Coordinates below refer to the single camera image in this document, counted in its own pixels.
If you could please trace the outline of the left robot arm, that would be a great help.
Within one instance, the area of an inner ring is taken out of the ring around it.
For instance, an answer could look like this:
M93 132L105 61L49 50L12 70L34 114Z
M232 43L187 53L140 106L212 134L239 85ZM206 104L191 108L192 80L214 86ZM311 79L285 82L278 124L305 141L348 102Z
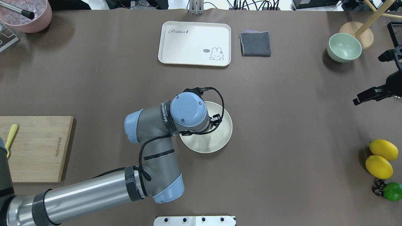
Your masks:
M125 166L94 178L48 189L35 196L16 195L1 140L1 225L59 226L62 222L152 196L166 203L184 193L172 137L213 132L224 112L210 117L197 91L182 92L158 107L142 109L125 118L132 143L141 144L139 166Z

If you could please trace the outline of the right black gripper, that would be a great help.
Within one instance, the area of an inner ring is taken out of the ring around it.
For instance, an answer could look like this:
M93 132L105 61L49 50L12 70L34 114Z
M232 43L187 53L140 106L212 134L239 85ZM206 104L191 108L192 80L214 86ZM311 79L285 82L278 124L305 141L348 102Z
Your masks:
M353 99L354 105L359 105L370 100L380 101L391 97L391 93L395 96L402 97L402 73L397 71L388 76L388 90L385 86L371 87L357 95Z

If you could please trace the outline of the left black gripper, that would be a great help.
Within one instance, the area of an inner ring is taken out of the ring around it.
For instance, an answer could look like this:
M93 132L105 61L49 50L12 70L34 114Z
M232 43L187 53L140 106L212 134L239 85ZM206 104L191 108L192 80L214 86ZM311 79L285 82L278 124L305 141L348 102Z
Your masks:
M213 117L209 117L209 124L208 127L202 132L195 132L195 131L183 131L181 132L182 136L191 136L191 135L206 135L214 132L222 122L221 115L214 115Z

